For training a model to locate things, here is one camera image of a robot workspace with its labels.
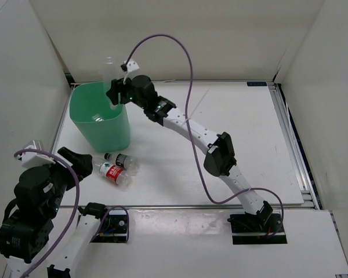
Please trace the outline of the clear bottle blue cap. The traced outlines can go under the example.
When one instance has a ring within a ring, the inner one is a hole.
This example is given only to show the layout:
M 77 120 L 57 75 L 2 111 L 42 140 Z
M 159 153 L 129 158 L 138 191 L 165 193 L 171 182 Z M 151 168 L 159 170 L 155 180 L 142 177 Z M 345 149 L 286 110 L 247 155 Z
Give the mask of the clear bottle blue cap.
M 119 79 L 118 68 L 115 65 L 114 59 L 112 57 L 107 57 L 103 64 L 103 84 L 105 93 L 111 89 L 111 82 L 114 79 Z

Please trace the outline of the clear bottle red label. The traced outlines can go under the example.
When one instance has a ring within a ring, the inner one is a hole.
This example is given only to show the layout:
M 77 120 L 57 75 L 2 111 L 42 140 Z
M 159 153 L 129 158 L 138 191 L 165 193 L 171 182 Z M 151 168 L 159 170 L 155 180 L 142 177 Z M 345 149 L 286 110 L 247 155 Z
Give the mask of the clear bottle red label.
M 131 175 L 122 167 L 100 158 L 93 158 L 92 162 L 98 174 L 117 187 L 126 188 L 131 184 Z

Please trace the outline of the clear bottle black label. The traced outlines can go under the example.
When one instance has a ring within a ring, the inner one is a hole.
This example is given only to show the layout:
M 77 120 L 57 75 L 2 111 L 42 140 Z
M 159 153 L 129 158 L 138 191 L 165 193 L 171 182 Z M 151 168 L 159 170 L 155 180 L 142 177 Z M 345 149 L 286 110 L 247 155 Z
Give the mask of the clear bottle black label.
M 127 171 L 136 171 L 139 169 L 138 159 L 134 156 L 125 155 L 122 153 L 105 153 L 104 158 L 105 160 L 115 164 L 116 166 L 122 167 Z

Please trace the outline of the clear bottle white label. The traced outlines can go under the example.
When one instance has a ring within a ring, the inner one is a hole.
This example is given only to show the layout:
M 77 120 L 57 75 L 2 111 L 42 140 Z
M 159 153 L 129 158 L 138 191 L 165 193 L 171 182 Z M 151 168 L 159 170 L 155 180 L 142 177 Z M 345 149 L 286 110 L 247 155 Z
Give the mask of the clear bottle white label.
M 92 116 L 92 119 L 93 119 L 94 122 L 102 122 L 102 121 L 104 121 L 103 117 L 101 115 L 99 115 L 99 114 L 96 114 L 96 115 Z

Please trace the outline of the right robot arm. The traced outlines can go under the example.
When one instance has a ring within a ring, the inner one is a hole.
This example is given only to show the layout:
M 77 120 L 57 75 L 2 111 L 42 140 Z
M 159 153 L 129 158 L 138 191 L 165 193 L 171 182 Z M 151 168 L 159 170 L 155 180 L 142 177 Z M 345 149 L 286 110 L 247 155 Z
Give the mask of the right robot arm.
M 158 95 L 151 79 L 145 75 L 112 80 L 106 96 L 114 105 L 136 104 L 152 122 L 189 140 L 194 151 L 199 149 L 205 155 L 203 169 L 222 180 L 240 201 L 246 224 L 258 232 L 269 226 L 273 209 L 242 175 L 228 133 L 215 133 L 191 120 L 175 103 Z

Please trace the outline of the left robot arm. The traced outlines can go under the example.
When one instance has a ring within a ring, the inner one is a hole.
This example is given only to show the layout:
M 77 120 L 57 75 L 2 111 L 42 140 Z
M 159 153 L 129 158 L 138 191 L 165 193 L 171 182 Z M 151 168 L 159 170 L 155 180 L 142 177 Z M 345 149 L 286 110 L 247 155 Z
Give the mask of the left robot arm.
M 66 147 L 51 154 L 27 147 L 14 154 L 25 171 L 14 188 L 0 227 L 0 253 L 11 277 L 74 277 L 88 244 L 110 225 L 107 207 L 78 205 L 79 183 L 93 172 L 92 156 Z M 65 227 L 49 244 L 64 194 L 75 189 L 74 206 Z

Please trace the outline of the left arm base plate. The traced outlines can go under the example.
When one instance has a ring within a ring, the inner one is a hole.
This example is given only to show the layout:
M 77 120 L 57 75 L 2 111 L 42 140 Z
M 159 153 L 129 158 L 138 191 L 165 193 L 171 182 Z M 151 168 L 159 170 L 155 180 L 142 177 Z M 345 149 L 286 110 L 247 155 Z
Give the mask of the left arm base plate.
M 104 222 L 91 243 L 127 243 L 129 241 L 130 218 L 124 207 L 108 209 Z

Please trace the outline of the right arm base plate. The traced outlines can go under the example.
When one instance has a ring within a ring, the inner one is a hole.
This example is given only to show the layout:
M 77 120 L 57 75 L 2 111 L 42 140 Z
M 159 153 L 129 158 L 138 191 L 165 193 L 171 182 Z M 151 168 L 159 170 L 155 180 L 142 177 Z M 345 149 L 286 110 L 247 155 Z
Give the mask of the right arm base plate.
M 255 222 L 253 215 L 249 214 L 231 214 L 227 220 L 234 245 L 288 243 L 279 213 L 273 213 L 264 225 Z

